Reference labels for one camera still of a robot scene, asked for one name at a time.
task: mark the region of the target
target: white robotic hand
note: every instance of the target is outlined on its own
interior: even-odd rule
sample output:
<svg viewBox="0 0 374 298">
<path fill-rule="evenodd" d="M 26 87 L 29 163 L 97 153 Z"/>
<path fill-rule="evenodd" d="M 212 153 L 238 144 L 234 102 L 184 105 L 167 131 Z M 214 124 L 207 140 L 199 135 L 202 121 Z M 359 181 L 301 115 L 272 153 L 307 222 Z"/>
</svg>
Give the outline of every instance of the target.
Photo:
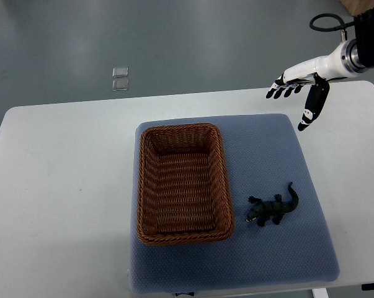
<svg viewBox="0 0 374 298">
<path fill-rule="evenodd" d="M 329 81 L 352 78 L 366 71 L 358 58 L 356 40 L 343 41 L 328 56 L 320 56 L 285 70 L 267 93 L 267 98 L 279 98 L 284 92 L 288 97 L 292 91 L 300 92 L 306 84 L 311 89 L 305 104 L 305 110 L 298 130 L 307 128 L 322 111 L 330 90 Z"/>
</svg>

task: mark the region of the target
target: basket rim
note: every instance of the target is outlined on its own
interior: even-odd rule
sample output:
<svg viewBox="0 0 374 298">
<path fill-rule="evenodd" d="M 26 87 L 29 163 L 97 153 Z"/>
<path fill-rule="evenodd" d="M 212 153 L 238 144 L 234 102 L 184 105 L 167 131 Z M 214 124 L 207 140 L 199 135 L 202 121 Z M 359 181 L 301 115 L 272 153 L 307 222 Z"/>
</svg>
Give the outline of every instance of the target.
<svg viewBox="0 0 374 298">
<path fill-rule="evenodd" d="M 145 186 L 145 163 L 146 160 L 141 156 L 144 155 L 144 150 L 146 146 L 146 142 L 148 142 L 147 138 L 151 133 L 155 133 L 158 130 L 167 132 L 176 132 L 185 129 L 196 129 L 199 128 L 206 128 L 210 130 L 210 133 L 214 135 L 215 138 L 215 146 L 218 149 L 218 171 L 221 173 L 220 178 L 222 180 L 222 184 L 224 185 L 223 193 L 221 195 L 221 200 L 223 206 L 226 210 L 226 218 L 223 221 L 222 230 L 210 230 L 205 232 L 180 232 L 180 233 L 155 233 L 147 235 L 145 233 L 143 223 L 143 189 Z M 229 182 L 228 182 L 228 174 L 226 170 L 226 162 L 225 162 L 225 153 L 223 149 L 223 141 L 221 137 L 221 131 L 219 128 L 210 123 L 197 123 L 197 124 L 179 124 L 179 125 L 163 125 L 163 126 L 154 126 L 147 128 L 143 131 L 140 136 L 140 148 L 139 148 L 139 165 L 138 165 L 138 195 L 137 195 L 137 235 L 138 238 L 147 245 L 175 245 L 175 244 L 183 244 L 183 243 L 201 243 L 201 242 L 215 242 L 220 240 L 225 240 L 230 237 L 235 228 L 234 222 L 234 212 L 233 212 L 233 204 L 231 193 L 229 190 Z"/>
</svg>

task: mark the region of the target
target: crocodile tail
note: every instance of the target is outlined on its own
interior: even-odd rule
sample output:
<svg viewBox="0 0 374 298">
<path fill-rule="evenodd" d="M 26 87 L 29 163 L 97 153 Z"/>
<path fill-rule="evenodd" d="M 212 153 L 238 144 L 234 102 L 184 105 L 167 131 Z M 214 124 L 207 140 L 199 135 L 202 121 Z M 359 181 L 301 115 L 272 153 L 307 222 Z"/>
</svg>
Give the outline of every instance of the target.
<svg viewBox="0 0 374 298">
<path fill-rule="evenodd" d="M 292 201 L 289 203 L 289 206 L 290 206 L 290 211 L 293 211 L 294 209 L 296 209 L 297 205 L 298 205 L 298 194 L 295 192 L 295 190 L 292 188 L 292 182 L 290 182 L 288 184 L 288 191 L 290 193 L 290 195 L 292 196 Z"/>
</svg>

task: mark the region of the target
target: gray floor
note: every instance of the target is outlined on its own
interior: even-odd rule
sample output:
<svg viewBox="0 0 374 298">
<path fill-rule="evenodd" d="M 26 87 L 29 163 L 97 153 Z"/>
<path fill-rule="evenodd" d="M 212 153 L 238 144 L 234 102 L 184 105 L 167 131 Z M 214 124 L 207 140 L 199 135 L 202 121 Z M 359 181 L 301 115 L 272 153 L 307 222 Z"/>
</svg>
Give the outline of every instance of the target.
<svg viewBox="0 0 374 298">
<path fill-rule="evenodd" d="M 339 33 L 308 26 L 323 12 L 352 20 L 338 0 L 2 0 L 0 124 L 14 106 L 267 88 L 284 69 L 335 49 Z M 111 91 L 114 66 L 129 67 L 129 90 Z M 374 84 L 374 70 L 359 79 Z"/>
</svg>

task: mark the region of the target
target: blue cushion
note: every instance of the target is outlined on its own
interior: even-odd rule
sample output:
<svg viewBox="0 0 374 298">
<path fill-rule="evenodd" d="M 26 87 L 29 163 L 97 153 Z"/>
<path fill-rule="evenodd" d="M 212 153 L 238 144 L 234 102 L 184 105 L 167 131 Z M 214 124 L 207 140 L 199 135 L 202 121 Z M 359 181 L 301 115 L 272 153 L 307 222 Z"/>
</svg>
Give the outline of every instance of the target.
<svg viewBox="0 0 374 298">
<path fill-rule="evenodd" d="M 206 122 L 223 137 L 236 227 L 225 241 L 148 246 L 136 234 L 140 136 L 153 126 Z M 300 203 L 280 225 L 246 222 L 249 196 L 265 201 L 293 182 Z M 136 130 L 131 208 L 130 289 L 192 292 L 271 284 L 333 281 L 339 266 L 305 159 L 287 116 L 237 115 L 147 122 Z"/>
</svg>

